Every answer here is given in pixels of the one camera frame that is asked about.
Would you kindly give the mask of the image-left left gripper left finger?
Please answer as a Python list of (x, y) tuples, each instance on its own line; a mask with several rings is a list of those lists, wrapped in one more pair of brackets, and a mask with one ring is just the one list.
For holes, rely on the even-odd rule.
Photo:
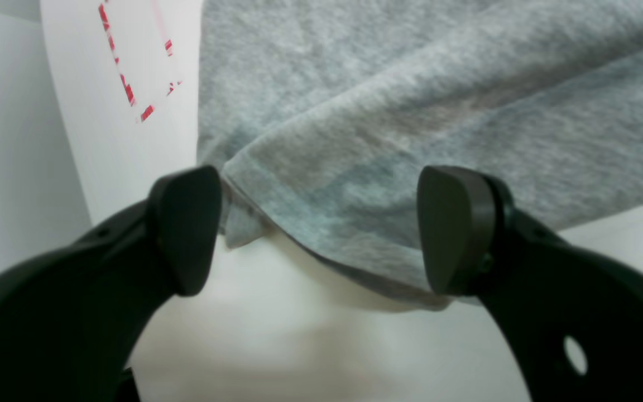
[(158, 308), (201, 292), (221, 209), (214, 167), (179, 171), (1, 273), (0, 401), (139, 401), (128, 359)]

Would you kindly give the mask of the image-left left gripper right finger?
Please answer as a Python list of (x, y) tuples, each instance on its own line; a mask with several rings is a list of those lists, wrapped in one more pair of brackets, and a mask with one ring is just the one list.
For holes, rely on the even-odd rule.
[(570, 245), (479, 171), (423, 168), (418, 223), (431, 290), (482, 302), (533, 401), (643, 401), (643, 273)]

